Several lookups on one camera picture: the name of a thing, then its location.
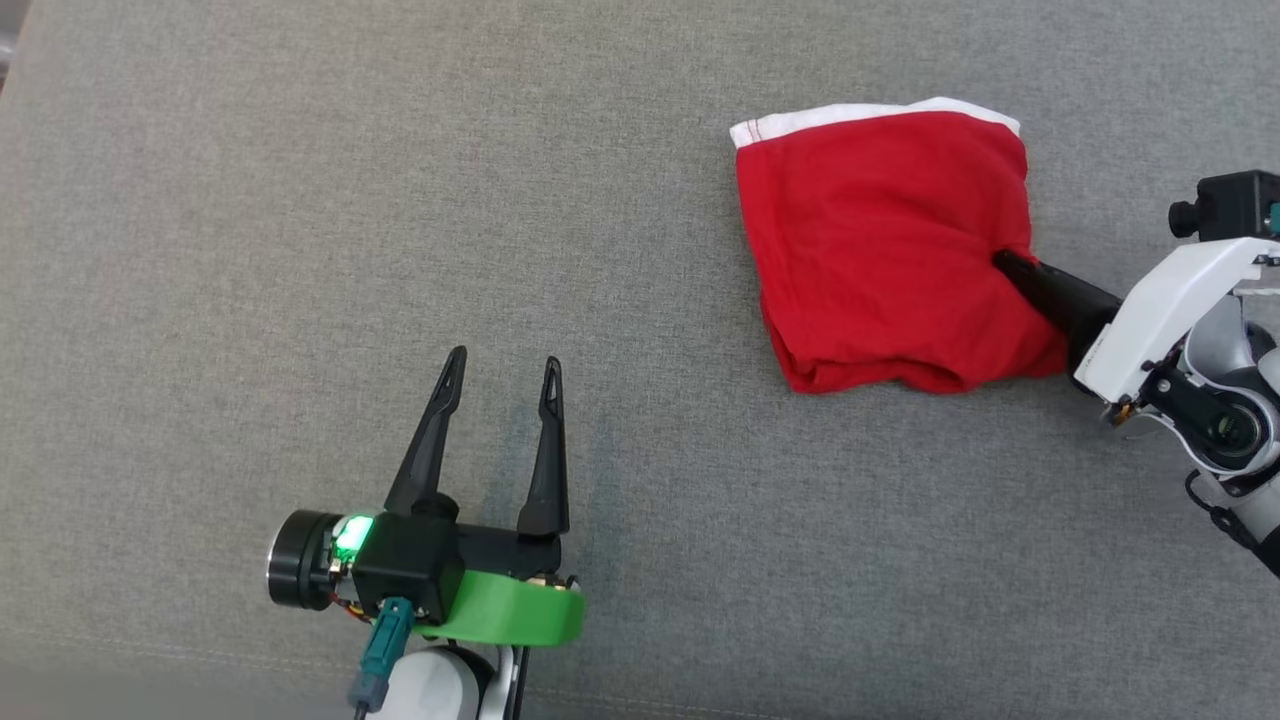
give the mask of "robotic arm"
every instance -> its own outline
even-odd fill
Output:
[[[1117,297],[1009,251],[996,266],[1068,334],[1068,374],[1119,425],[1146,416],[1196,462],[1185,486],[1213,524],[1280,577],[1280,351],[1245,323],[1236,288],[1280,266],[1280,177],[1204,178],[1169,210],[1199,233]]]
[[[557,574],[568,532],[559,361],[547,359],[538,459],[515,530],[457,523],[457,503],[438,489],[466,361],[456,347],[444,363],[383,512],[298,510],[271,543],[275,603],[338,605],[371,625],[347,694],[357,720],[518,720],[529,650],[582,630],[577,583]],[[406,655],[411,634],[448,642]],[[460,641],[497,646],[498,667]]]

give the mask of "green plastic bracket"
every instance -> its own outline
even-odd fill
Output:
[[[513,647],[568,644],[582,633],[582,593],[467,570],[443,625],[415,625],[429,638]]]

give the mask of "red cloth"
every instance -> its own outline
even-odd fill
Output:
[[[1061,373],[1064,338],[991,263],[1001,249],[1030,258],[1025,178],[1014,129],[955,111],[740,147],[760,306],[792,389],[902,380],[948,393]]]

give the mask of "green led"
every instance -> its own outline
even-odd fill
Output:
[[[366,518],[365,515],[352,515],[351,519],[342,527],[342,532],[333,541],[333,547],[337,550],[339,556],[344,559],[355,557],[356,552],[360,551],[360,546],[365,544],[365,536],[369,534],[369,529],[374,527],[374,519]]]

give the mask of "gray fabric surface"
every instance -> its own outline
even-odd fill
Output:
[[[38,1],[0,95],[0,660],[340,710],[362,629],[271,606],[266,543],[376,506],[466,343],[467,520],[515,520],[564,365],[590,615],[526,717],[1275,717],[1275,579],[1169,438],[1105,433],[1065,380],[788,393],[727,136],[995,108],[1038,252],[1123,291],[1199,177],[1280,168],[1268,18]]]

